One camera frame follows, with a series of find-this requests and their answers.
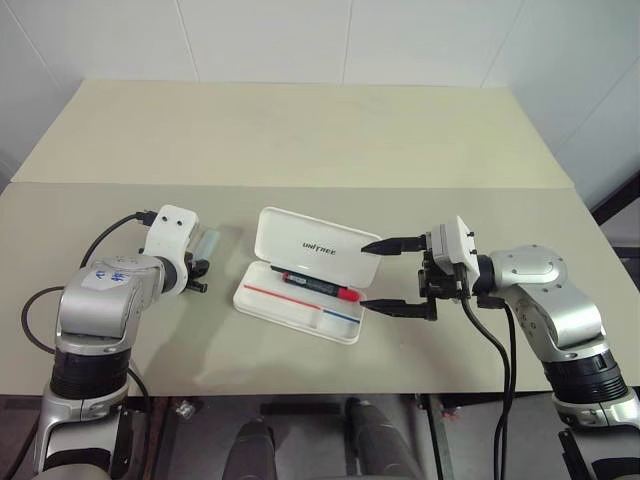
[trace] red marker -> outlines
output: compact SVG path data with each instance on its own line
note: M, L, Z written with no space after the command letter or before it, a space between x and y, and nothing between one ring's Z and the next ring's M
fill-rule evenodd
M276 272L282 272L282 280L299 287L313 290L314 292L324 293L325 295L331 295L332 297L338 297L347 302L357 302L360 300L360 294L355 290L350 290L346 287L341 287L335 283L325 282L324 280L318 280L317 278L307 277L300 273L290 272L278 267L271 267Z

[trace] red stripe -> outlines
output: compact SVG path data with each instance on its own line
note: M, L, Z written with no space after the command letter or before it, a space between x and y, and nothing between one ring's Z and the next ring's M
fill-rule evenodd
M287 297L286 295L282 295L280 293L272 292L270 290L263 290L262 288L253 287L251 285L247 285L246 283L244 284L244 288L248 288L249 290L254 290L254 291L260 292L260 293L265 293L267 295L271 295L272 297L282 298L283 300L289 300L290 302L298 303L300 305L304 305L305 307L311 307L311 308L315 308L316 310L322 310L321 307L319 307L317 305L313 305L312 303L302 302L300 300L296 300L295 298Z

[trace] table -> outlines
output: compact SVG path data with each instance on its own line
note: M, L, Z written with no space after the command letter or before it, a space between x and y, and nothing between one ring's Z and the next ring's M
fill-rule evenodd
M630 384L640 383L638 293L512 95L504 89L86 81L0 197L0 393L34 394L51 358L19 327L24 301L71 278L114 220L172 203L222 233L209 292L145 312L133 359L152 395L482 392L497 355L459 306L440 320L365 315L343 346L233 309L268 205L375 232L417 235L461 215L481 252L539 243L561 252L600 308ZM127 225L98 255L135 253ZM384 259L369 298L417 301L420 257ZM56 295L34 305L52 341ZM500 312L480 312L507 340ZM519 390L549 388L518 354Z
M571 188L509 90L88 80L14 182Z
M23 337L18 312L30 294L63 284L86 246L115 219L166 202L199 213L222 233L204 294L155 304L141 322L133 359L153 395L335 392L477 392L501 389L493 348L459 306L439 305L440 319L392 319L372 312L360 340L344 346L250 317L231 297L255 258L259 211L293 209L382 236L416 235L455 214L477 232L481 251L538 243L562 252L571 277L599 306L613 352L630 384L638 384L638 294L572 189L380 189L158 186L114 184L10 185L0 202L0 302L3 334L0 392L41 391L51 358ZM146 229L127 225L98 255L135 253ZM417 301L418 254L385 258L369 298ZM56 298L34 306L35 333L52 340ZM507 340L501 312L481 319ZM518 388L544 390L540 362L518 331Z

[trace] robotic arm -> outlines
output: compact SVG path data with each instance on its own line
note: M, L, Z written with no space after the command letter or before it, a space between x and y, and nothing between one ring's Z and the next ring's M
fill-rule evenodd
M206 291L194 278L209 263L187 253L197 226L194 212L166 205L149 229L143 255L96 261L65 287L36 436L34 469L45 472L38 478L76 478L72 470L78 468L85 469L82 478L126 473L131 418L123 404L140 316L161 296Z
M425 235L381 240L362 251L424 251L418 278L420 296L426 299L417 305L368 300L361 302L363 306L391 316L436 320L436 299L468 298L473 293L484 308L495 308L495 299L502 299L515 311L542 362L564 423L576 432L616 426L640 432L640 403L609 349L600 312L569 281L559 255L538 245L478 255L474 233L460 217Z

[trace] wall tile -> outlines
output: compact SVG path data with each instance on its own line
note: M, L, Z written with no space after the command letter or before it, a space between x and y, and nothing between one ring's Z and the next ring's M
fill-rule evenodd
M345 81L479 87L520 0L354 0Z
M65 89L85 77L196 80L174 0L8 0Z
M13 176L66 100L0 1L0 177Z
M201 80L342 79L348 0L180 0Z
M556 154L590 208L640 168L639 82L634 66Z
M556 152L638 56L637 0L528 0L488 76Z

